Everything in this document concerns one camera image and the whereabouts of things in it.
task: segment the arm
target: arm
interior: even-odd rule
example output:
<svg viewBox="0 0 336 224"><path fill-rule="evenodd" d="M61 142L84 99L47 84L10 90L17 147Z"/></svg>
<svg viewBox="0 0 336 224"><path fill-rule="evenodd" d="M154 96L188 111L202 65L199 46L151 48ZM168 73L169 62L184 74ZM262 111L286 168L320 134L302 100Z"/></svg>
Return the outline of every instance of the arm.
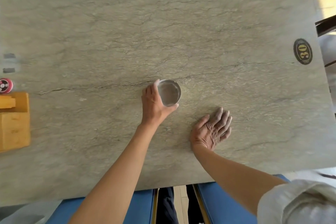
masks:
<svg viewBox="0 0 336 224"><path fill-rule="evenodd" d="M191 148L205 171L248 211L257 215L261 197L285 181L243 164L223 158L213 152L215 146L231 133L232 117L220 108L210 119L204 116L191 133Z"/></svg>
<svg viewBox="0 0 336 224"><path fill-rule="evenodd" d="M123 223L149 143L157 127L179 106L162 104L157 82L142 91L142 121L131 141L87 195L69 224Z"/></svg>

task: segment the forearm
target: forearm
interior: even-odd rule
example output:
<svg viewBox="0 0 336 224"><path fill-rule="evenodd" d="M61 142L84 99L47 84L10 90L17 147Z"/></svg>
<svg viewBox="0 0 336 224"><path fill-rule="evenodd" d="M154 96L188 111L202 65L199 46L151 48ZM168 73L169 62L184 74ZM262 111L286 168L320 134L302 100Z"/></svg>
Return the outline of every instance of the forearm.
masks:
<svg viewBox="0 0 336 224"><path fill-rule="evenodd" d="M195 145L194 153L205 171L248 211L257 215L261 197L285 181L262 171L223 158L204 146Z"/></svg>
<svg viewBox="0 0 336 224"><path fill-rule="evenodd" d="M123 223L156 126L140 125L69 224Z"/></svg>

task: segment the white sleeve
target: white sleeve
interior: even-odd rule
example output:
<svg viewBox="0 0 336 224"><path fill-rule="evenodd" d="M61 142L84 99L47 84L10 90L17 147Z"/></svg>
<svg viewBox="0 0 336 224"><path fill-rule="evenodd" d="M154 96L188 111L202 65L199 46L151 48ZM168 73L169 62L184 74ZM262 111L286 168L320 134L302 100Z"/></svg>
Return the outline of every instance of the white sleeve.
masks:
<svg viewBox="0 0 336 224"><path fill-rule="evenodd" d="M260 199L257 219L258 224L336 223L336 188L308 180L276 186Z"/></svg>

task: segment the dark pants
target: dark pants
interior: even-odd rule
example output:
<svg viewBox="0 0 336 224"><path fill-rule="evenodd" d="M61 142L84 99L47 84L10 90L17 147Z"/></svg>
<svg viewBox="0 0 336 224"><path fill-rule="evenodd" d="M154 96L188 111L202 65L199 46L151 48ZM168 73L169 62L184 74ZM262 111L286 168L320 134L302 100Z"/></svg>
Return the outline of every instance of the dark pants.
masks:
<svg viewBox="0 0 336 224"><path fill-rule="evenodd" d="M200 206L192 185L187 185L187 195L189 199L188 219L189 224L204 223ZM174 207L173 187L159 189L157 200L157 224L179 224Z"/></svg>

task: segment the table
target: table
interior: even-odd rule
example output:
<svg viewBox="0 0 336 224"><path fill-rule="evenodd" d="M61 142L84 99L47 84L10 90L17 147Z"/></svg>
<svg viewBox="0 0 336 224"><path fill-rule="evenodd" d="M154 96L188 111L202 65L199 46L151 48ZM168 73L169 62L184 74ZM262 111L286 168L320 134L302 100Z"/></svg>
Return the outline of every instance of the table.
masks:
<svg viewBox="0 0 336 224"><path fill-rule="evenodd" d="M272 174L335 165L311 0L0 0L0 7L2 53L17 57L16 72L5 76L30 95L32 136L31 146L0 154L0 205L85 196L132 137L141 90L157 78L176 80L182 97L150 144L138 190L212 181L188 137L218 106L233 115L218 154ZM297 39L311 46L308 65L294 55Z"/></svg>

